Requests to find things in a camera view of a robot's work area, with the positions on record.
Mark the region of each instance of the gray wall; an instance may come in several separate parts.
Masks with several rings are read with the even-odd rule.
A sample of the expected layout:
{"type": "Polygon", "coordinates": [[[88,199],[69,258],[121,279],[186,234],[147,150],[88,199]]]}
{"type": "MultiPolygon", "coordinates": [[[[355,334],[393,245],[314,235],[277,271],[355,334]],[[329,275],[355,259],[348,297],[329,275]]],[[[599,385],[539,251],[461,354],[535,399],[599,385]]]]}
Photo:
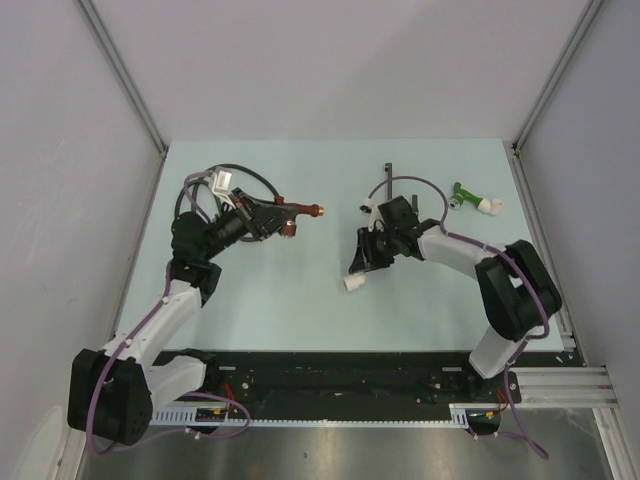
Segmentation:
{"type": "Polygon", "coordinates": [[[640,2],[611,0],[525,145],[579,340],[640,446],[640,2]]]}
{"type": "Polygon", "coordinates": [[[1,2],[0,65],[5,479],[113,323],[160,162],[71,0],[1,2]]]}
{"type": "Polygon", "coordinates": [[[588,0],[96,0],[172,140],[513,138],[588,0]]]}

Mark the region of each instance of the green object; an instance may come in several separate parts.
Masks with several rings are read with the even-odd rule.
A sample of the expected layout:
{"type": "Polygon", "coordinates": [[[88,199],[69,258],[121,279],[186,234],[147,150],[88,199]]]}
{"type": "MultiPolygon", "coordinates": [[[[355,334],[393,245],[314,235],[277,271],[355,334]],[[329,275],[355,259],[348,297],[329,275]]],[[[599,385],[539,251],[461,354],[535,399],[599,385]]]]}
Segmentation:
{"type": "Polygon", "coordinates": [[[449,199],[449,206],[451,208],[460,208],[465,200],[473,203],[476,208],[480,205],[482,198],[476,197],[473,193],[462,188],[460,182],[453,184],[453,196],[449,199]]]}

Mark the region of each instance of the light blue table surface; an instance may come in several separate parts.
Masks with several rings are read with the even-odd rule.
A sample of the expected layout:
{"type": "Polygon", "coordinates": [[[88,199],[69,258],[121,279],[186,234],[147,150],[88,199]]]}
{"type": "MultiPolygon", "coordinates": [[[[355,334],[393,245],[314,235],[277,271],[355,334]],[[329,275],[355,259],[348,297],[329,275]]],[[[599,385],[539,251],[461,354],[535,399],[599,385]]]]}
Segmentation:
{"type": "MultiPolygon", "coordinates": [[[[218,163],[239,163],[264,175],[287,201],[318,203],[324,217],[299,217],[294,239],[278,235],[236,244],[216,257],[223,269],[218,289],[166,349],[298,351],[472,350],[488,321],[478,285],[451,269],[415,259],[368,275],[347,293],[342,277],[367,217],[358,207],[384,179],[428,178],[451,192],[455,181],[477,195],[505,201],[497,217],[466,203],[452,211],[450,230],[497,243],[530,239],[511,170],[498,139],[398,139],[363,141],[178,142],[171,144],[143,237],[118,331],[129,330],[162,290],[171,256],[170,225],[184,177],[218,163]]],[[[258,198],[268,191],[245,174],[233,186],[258,198]]],[[[437,194],[415,182],[395,182],[394,195],[418,194],[421,220],[440,218],[437,194]]],[[[214,212],[203,190],[203,206],[214,212]]],[[[376,199],[384,200],[384,190],[376,199]]],[[[562,350],[555,321],[548,339],[530,351],[562,350]]]]}

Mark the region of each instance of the cable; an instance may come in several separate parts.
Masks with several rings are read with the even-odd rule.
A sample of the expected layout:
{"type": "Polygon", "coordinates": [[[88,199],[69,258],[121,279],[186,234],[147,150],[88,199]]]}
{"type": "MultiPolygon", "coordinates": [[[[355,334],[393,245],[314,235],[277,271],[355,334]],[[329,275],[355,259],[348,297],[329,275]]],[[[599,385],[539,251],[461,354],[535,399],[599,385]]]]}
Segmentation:
{"type": "MultiPolygon", "coordinates": [[[[113,352],[111,357],[109,357],[109,359],[107,360],[107,363],[105,364],[104,368],[100,372],[100,375],[98,376],[98,380],[96,381],[96,386],[93,389],[93,393],[91,395],[91,400],[89,402],[89,410],[87,412],[87,425],[86,425],[86,428],[85,428],[85,431],[86,431],[86,434],[87,434],[86,435],[86,437],[87,437],[87,448],[89,450],[89,453],[91,453],[91,455],[93,455],[93,456],[104,456],[104,455],[107,455],[108,453],[111,453],[111,452],[119,452],[119,451],[129,450],[131,448],[142,446],[142,445],[144,445],[146,443],[149,443],[149,442],[151,442],[153,440],[156,440],[156,439],[158,439],[160,437],[164,437],[166,435],[170,435],[170,434],[174,434],[174,433],[177,433],[177,432],[184,432],[185,431],[182,428],[166,430],[166,431],[160,432],[160,433],[158,433],[156,435],[152,435],[151,437],[149,437],[149,438],[147,438],[147,439],[145,439],[145,440],[143,440],[141,442],[138,442],[137,444],[135,444],[135,445],[133,445],[131,447],[118,446],[116,442],[112,442],[109,446],[107,446],[103,450],[98,450],[98,447],[96,446],[95,438],[93,436],[93,424],[95,422],[96,408],[98,406],[98,399],[100,398],[100,393],[102,392],[102,387],[103,387],[103,385],[104,385],[104,383],[105,383],[105,381],[107,379],[107,376],[109,375],[109,372],[111,371],[111,368],[113,367],[113,365],[116,363],[116,360],[118,359],[118,356],[126,348],[127,340],[132,340],[133,338],[135,338],[135,336],[138,333],[140,333],[140,331],[151,321],[153,316],[156,313],[158,313],[160,308],[164,305],[163,299],[169,294],[169,289],[170,289],[170,286],[171,286],[171,279],[170,279],[170,276],[169,276],[170,268],[171,268],[171,262],[167,263],[167,267],[165,269],[164,290],[162,292],[162,296],[160,297],[160,300],[158,300],[158,303],[156,303],[153,306],[153,308],[149,311],[149,313],[147,313],[147,315],[145,315],[145,317],[140,321],[140,323],[138,323],[138,325],[136,325],[135,328],[133,330],[131,330],[131,332],[129,332],[129,334],[120,343],[120,345],[118,345],[118,347],[113,352]]],[[[227,434],[222,434],[222,435],[214,435],[214,434],[205,434],[205,433],[201,433],[201,432],[195,432],[196,438],[199,438],[200,436],[203,436],[205,438],[218,438],[218,439],[232,438],[232,437],[235,437],[237,435],[240,435],[247,428],[249,428],[249,425],[251,424],[251,415],[249,414],[249,411],[247,410],[247,408],[244,405],[242,405],[239,402],[236,402],[235,400],[232,400],[230,398],[219,397],[217,395],[212,395],[212,394],[209,394],[209,393],[202,393],[202,392],[189,392],[189,393],[187,393],[187,394],[185,394],[183,396],[184,397],[206,398],[206,399],[214,400],[214,401],[217,401],[217,402],[230,403],[234,407],[236,407],[239,410],[241,410],[242,413],[244,413],[244,415],[245,415],[246,421],[245,421],[244,425],[242,425],[242,427],[240,427],[238,430],[236,430],[234,432],[227,433],[227,434]]],[[[190,429],[187,429],[186,431],[188,433],[193,433],[193,431],[191,431],[190,429]]]]}
{"type": "Polygon", "coordinates": [[[191,175],[187,175],[184,179],[184,187],[182,188],[182,192],[184,193],[184,196],[187,197],[187,200],[189,200],[189,203],[196,210],[196,212],[202,215],[202,218],[204,218],[207,223],[211,223],[211,219],[209,218],[209,215],[207,215],[207,212],[205,212],[202,207],[198,205],[196,199],[193,198],[191,193],[189,193],[189,184],[191,183],[191,180],[201,179],[202,177],[206,177],[207,175],[209,175],[209,172],[197,172],[192,173],[191,175]]]}
{"type": "MultiPolygon", "coordinates": [[[[246,173],[247,175],[252,176],[253,178],[255,178],[256,180],[258,180],[260,183],[262,183],[265,187],[267,187],[267,189],[269,189],[269,191],[271,192],[271,194],[273,195],[273,197],[279,197],[280,193],[278,192],[278,190],[276,189],[276,187],[274,187],[271,182],[269,182],[269,180],[267,180],[266,178],[264,178],[262,175],[260,175],[259,173],[255,172],[254,170],[251,170],[250,168],[247,168],[243,165],[238,165],[235,163],[221,163],[219,165],[214,165],[212,167],[207,168],[207,170],[205,172],[202,172],[201,174],[193,174],[193,175],[199,175],[198,180],[195,180],[193,182],[189,182],[189,184],[186,184],[186,179],[185,179],[185,186],[182,188],[182,190],[180,190],[180,193],[178,194],[178,199],[176,200],[176,205],[174,207],[173,210],[173,216],[174,219],[178,218],[178,216],[180,215],[180,207],[182,206],[182,200],[184,199],[184,197],[186,196],[185,192],[188,193],[188,189],[189,186],[193,186],[193,192],[191,193],[192,198],[189,199],[189,197],[187,197],[187,199],[189,199],[189,202],[191,203],[191,210],[192,211],[198,211],[199,213],[203,214],[204,210],[202,210],[198,204],[197,204],[197,196],[198,196],[198,189],[200,185],[206,185],[207,187],[209,186],[209,182],[207,182],[206,180],[203,180],[201,177],[210,175],[211,173],[213,173],[215,171],[216,168],[227,168],[227,169],[231,169],[231,170],[238,170],[239,172],[243,172],[246,173]]],[[[218,215],[225,213],[225,209],[228,209],[228,206],[226,206],[226,203],[222,203],[220,201],[220,199],[218,197],[216,197],[215,195],[213,196],[215,202],[216,202],[216,207],[218,208],[218,215]]],[[[205,220],[207,220],[208,222],[210,222],[211,220],[209,220],[209,217],[206,216],[206,214],[204,214],[205,220]]],[[[245,237],[242,237],[240,239],[241,242],[245,242],[245,243],[252,243],[255,242],[256,240],[249,234],[245,237]]]]}
{"type": "Polygon", "coordinates": [[[533,288],[533,285],[531,285],[531,282],[526,277],[524,272],[522,272],[520,267],[518,267],[516,262],[511,257],[509,257],[506,253],[504,253],[502,250],[499,250],[499,249],[497,249],[496,247],[494,247],[492,245],[485,244],[484,242],[481,242],[481,241],[476,240],[474,238],[467,237],[465,235],[460,235],[460,234],[454,233],[454,232],[449,232],[445,228],[445,220],[447,219],[447,214],[449,213],[449,203],[447,202],[447,197],[445,196],[445,194],[442,191],[442,189],[440,187],[438,187],[435,183],[430,182],[429,180],[426,180],[426,179],[421,178],[421,177],[416,177],[416,176],[411,176],[411,175],[400,175],[400,176],[396,176],[396,177],[387,178],[386,180],[380,182],[371,191],[371,193],[369,193],[368,197],[372,198],[373,195],[378,190],[380,190],[384,185],[386,185],[389,182],[394,182],[396,180],[414,180],[414,181],[421,182],[421,183],[424,183],[426,185],[429,185],[431,188],[433,188],[438,193],[438,195],[440,195],[440,198],[442,199],[442,203],[444,204],[444,210],[442,212],[442,217],[440,218],[440,231],[442,231],[442,233],[447,237],[451,237],[453,239],[460,240],[462,242],[469,243],[471,245],[475,245],[478,248],[481,248],[483,250],[487,250],[487,251],[489,251],[491,253],[494,253],[495,255],[498,255],[502,260],[504,260],[509,265],[509,267],[513,270],[513,272],[515,272],[515,274],[522,281],[522,284],[524,285],[525,289],[527,290],[527,292],[529,293],[529,295],[533,299],[533,303],[535,304],[536,309],[538,311],[538,314],[540,315],[540,319],[542,320],[543,333],[540,334],[540,335],[528,335],[528,336],[526,336],[524,338],[524,340],[522,341],[522,343],[520,344],[520,346],[518,347],[518,349],[515,351],[515,353],[507,361],[507,363],[504,366],[504,370],[503,370],[504,388],[505,388],[505,394],[506,394],[506,397],[507,397],[507,401],[508,401],[509,406],[511,407],[511,411],[513,412],[513,417],[515,418],[516,423],[518,424],[518,428],[520,429],[522,434],[504,432],[504,433],[501,434],[501,436],[503,436],[503,437],[504,436],[508,436],[508,437],[511,437],[511,438],[521,438],[521,439],[525,440],[531,446],[533,451],[536,452],[536,454],[538,456],[540,456],[544,460],[548,460],[549,459],[549,453],[547,453],[547,451],[544,448],[542,448],[538,443],[536,443],[531,438],[529,433],[527,432],[527,429],[524,426],[524,422],[522,420],[520,412],[518,412],[517,409],[516,409],[516,406],[514,404],[513,397],[511,396],[511,391],[510,391],[510,388],[509,388],[509,369],[516,362],[516,360],[518,359],[520,354],[524,351],[524,349],[526,348],[529,340],[539,340],[539,339],[546,338],[546,337],[549,336],[549,332],[551,331],[550,326],[549,326],[549,319],[547,318],[547,312],[545,312],[544,307],[542,305],[542,302],[540,301],[540,298],[538,297],[538,294],[536,293],[535,289],[533,288]]]}
{"type": "MultiPolygon", "coordinates": [[[[189,187],[193,187],[193,191],[191,192],[191,195],[193,195],[194,200],[196,199],[197,195],[198,195],[198,187],[200,185],[205,185],[205,186],[209,186],[209,182],[207,182],[204,179],[198,179],[198,180],[193,180],[191,182],[189,182],[189,187]]],[[[178,198],[176,199],[176,205],[173,208],[173,218],[178,218],[180,216],[180,207],[182,206],[182,201],[184,200],[184,188],[180,189],[180,193],[178,193],[178,198]]],[[[195,211],[196,209],[192,206],[191,207],[191,211],[195,211]]]]}

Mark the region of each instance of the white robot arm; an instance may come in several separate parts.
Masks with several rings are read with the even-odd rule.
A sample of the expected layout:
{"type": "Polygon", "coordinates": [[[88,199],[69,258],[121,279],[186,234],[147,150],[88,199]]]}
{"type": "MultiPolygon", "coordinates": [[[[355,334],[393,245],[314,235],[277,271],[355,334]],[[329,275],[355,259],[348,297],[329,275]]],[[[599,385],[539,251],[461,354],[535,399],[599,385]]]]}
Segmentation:
{"type": "MultiPolygon", "coordinates": [[[[435,220],[420,222],[403,197],[367,207],[369,226],[358,229],[356,255],[344,280],[348,291],[362,286],[367,272],[391,266],[398,254],[440,263],[477,280],[490,325],[469,355],[469,364],[482,379],[495,377],[527,336],[540,333],[541,319],[531,296],[512,284],[514,273],[496,253],[446,235],[435,220]]],[[[527,275],[548,316],[560,309],[558,290],[529,242],[494,247],[527,275]]]]}
{"type": "MultiPolygon", "coordinates": [[[[217,185],[215,178],[212,184],[217,185]]],[[[102,349],[84,349],[74,359],[67,413],[72,428],[86,430],[90,424],[96,435],[133,445],[144,435],[153,412],[202,387],[208,365],[195,358],[195,352],[161,367],[153,362],[213,295],[222,270],[211,260],[246,235],[256,241],[276,232],[294,236],[297,215],[324,213],[318,205],[285,203],[280,196],[268,202],[239,188],[223,193],[230,208],[213,221],[195,211],[174,220],[165,292],[142,321],[102,349]]]]}

